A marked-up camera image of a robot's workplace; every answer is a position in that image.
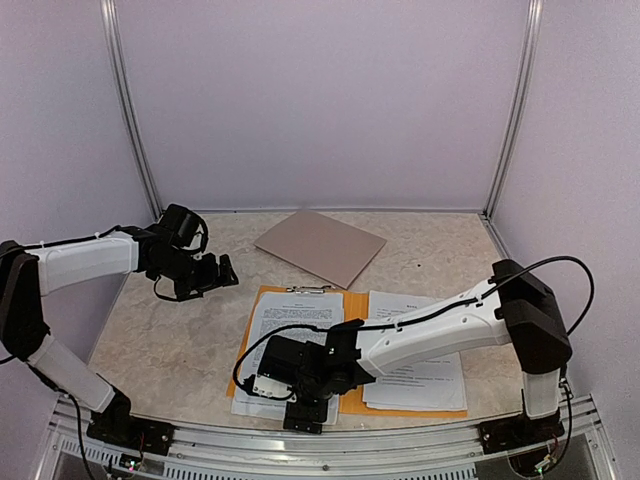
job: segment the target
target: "white wall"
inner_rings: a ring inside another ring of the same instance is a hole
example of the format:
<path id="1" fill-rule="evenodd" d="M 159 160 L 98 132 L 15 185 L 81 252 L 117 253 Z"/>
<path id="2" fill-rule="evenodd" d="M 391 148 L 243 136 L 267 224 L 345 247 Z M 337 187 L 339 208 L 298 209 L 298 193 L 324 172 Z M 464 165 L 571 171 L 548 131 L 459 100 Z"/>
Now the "white wall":
<path id="1" fill-rule="evenodd" d="M 571 340 L 570 378 L 593 392 L 624 478 L 640 452 L 640 7 L 546 2 L 530 95 L 496 223 L 515 258 L 567 253 L 596 278 Z M 541 275 L 567 323 L 584 305 L 576 267 Z"/>
<path id="2" fill-rule="evenodd" d="M 476 209 L 526 0 L 118 2 L 165 203 Z"/>
<path id="3" fill-rule="evenodd" d="M 150 222 L 99 2 L 1 0 L 0 65 L 0 242 Z M 44 299 L 45 321 L 80 357 L 89 356 L 122 280 Z M 0 479 L 30 478 L 55 398 L 24 364 L 0 366 Z"/>

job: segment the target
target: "orange folder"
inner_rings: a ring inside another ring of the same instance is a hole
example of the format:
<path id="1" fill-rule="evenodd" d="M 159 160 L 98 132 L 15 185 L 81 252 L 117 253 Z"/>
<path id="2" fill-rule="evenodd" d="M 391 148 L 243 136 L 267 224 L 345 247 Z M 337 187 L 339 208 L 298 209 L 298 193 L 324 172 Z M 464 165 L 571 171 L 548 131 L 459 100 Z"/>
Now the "orange folder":
<path id="1" fill-rule="evenodd" d="M 249 324 L 244 332 L 242 344 L 238 352 L 238 358 L 246 351 L 247 343 L 249 341 L 249 330 L 251 329 L 251 322 L 253 321 L 253 315 L 256 311 L 258 301 L 265 292 L 285 293 L 287 289 L 285 287 L 271 287 L 263 285 L 258 291 L 258 296 L 253 304 L 251 310 L 251 318 Z M 344 319 L 345 321 L 355 320 L 357 318 L 367 318 L 369 314 L 369 294 L 368 293 L 352 293 L 346 290 L 331 290 L 325 292 L 323 295 L 335 295 L 342 294 L 344 296 Z M 233 383 L 233 379 L 229 381 L 227 387 L 227 396 L 233 397 L 236 386 Z M 422 418 L 465 418 L 467 411 L 437 411 L 437 412 L 411 412 L 405 410 L 378 410 L 375 408 L 367 407 L 367 404 L 362 401 L 362 393 L 364 387 L 360 385 L 357 389 L 351 390 L 346 395 L 340 397 L 340 413 L 356 414 L 356 415 L 380 415 L 389 417 L 422 417 Z"/>

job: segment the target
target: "white paper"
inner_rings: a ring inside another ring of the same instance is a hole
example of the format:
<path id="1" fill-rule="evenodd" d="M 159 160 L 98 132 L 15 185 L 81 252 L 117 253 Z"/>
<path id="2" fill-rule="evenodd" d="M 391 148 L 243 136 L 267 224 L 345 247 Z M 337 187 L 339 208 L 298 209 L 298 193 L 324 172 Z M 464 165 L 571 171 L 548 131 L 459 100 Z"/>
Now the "white paper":
<path id="1" fill-rule="evenodd" d="M 247 347 L 253 345 L 267 332 L 283 325 L 312 324 L 321 328 L 329 328 L 344 321 L 343 295 L 341 293 L 298 294 L 273 293 L 262 295 L 253 316 Z M 314 333 L 310 330 L 295 329 L 279 333 L 283 337 L 300 341 L 313 341 L 324 345 L 326 334 Z M 244 361 L 239 378 L 242 380 L 258 371 L 260 359 L 268 340 L 265 340 Z M 334 425 L 338 420 L 338 397 L 329 401 L 327 425 Z M 262 397 L 247 395 L 236 388 L 231 413 L 254 417 L 284 419 L 286 403 Z"/>
<path id="2" fill-rule="evenodd" d="M 434 304 L 437 299 L 371 292 L 369 318 L 385 318 Z M 460 354 L 452 353 L 394 370 L 364 386 L 370 408 L 413 411 L 467 409 Z"/>

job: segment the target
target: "marble table surface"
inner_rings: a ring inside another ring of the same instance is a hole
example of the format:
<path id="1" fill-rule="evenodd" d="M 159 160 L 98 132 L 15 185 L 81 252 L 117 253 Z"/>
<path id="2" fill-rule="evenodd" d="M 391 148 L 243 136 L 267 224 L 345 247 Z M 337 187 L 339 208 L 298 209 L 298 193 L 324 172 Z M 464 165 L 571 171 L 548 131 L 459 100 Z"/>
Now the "marble table surface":
<path id="1" fill-rule="evenodd" d="M 499 255 L 473 214 L 323 212 L 387 239 L 353 292 L 448 298 L 491 275 Z M 253 241 L 290 213 L 204 215 L 208 250 L 228 253 L 240 285 L 185 303 L 158 300 L 142 274 L 129 276 L 90 365 L 125 392 L 133 413 L 216 426 L 281 429 L 281 422 L 232 415 L 225 391 L 260 285 L 326 282 L 264 253 Z M 159 290 L 172 294 L 171 282 Z M 520 410 L 521 373 L 510 345 L 462 352 L 468 419 Z M 340 415 L 327 429 L 379 429 L 455 419 Z"/>

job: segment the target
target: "clipboard clip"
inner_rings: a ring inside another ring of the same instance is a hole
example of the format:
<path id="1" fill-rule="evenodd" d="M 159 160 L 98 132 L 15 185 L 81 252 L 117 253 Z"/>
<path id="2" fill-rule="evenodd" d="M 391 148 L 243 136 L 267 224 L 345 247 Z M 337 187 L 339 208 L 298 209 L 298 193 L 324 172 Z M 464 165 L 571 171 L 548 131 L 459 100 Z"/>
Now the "clipboard clip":
<path id="1" fill-rule="evenodd" d="M 287 292 L 289 293 L 300 293 L 300 294 L 315 294 L 322 295 L 327 290 L 335 290 L 336 288 L 332 285 L 323 285 L 322 287 L 289 287 L 287 288 Z"/>

